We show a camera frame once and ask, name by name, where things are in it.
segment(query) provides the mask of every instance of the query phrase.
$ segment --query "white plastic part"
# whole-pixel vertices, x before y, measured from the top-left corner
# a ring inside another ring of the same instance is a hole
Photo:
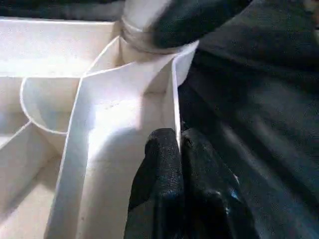
[[[0,32],[0,239],[123,238],[147,137],[180,141],[198,43],[145,53],[117,23],[0,19]]]
[[[81,77],[119,34],[114,22],[0,20],[0,75]]]
[[[30,122],[0,149],[1,239],[41,238],[54,198],[56,157]]]
[[[79,78],[25,78],[20,98],[24,113],[39,128],[66,134]]]
[[[0,77],[0,147],[28,120],[19,103],[22,78]]]

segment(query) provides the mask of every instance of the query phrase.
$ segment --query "black glove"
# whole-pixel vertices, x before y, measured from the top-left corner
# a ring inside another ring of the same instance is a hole
[[[124,239],[258,238],[236,177],[200,133],[184,133],[182,164],[171,129],[153,132],[145,155]]]
[[[133,180],[124,239],[181,239],[184,191],[172,129],[154,131]]]
[[[198,40],[241,12],[252,0],[172,0],[153,26],[160,48]]]

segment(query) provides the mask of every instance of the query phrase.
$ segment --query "white plastic tray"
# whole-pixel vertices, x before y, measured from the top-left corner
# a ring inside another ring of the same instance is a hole
[[[139,52],[117,22],[0,20],[0,239],[121,239],[155,129],[180,139],[197,42]]]

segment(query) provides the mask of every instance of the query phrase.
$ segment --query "compartment floor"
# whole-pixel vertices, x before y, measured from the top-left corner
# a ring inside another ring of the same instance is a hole
[[[78,220],[78,239],[122,239],[131,185],[149,134],[164,127],[164,94],[146,94],[95,115]]]
[[[67,132],[69,127],[71,112],[52,112],[52,114],[48,115],[50,119],[46,120],[47,124],[44,126],[48,129]]]
[[[7,143],[27,122],[28,119],[24,113],[0,113],[0,147]]]
[[[0,225],[0,239],[43,238],[59,166],[58,158],[50,160],[15,201],[15,207]]]

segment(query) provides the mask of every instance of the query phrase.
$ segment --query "gloved hand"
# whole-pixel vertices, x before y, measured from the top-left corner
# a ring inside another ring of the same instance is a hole
[[[172,0],[153,25],[153,44],[178,47],[200,39],[252,0]]]
[[[236,177],[203,135],[154,131],[132,185],[124,239],[256,239]]]

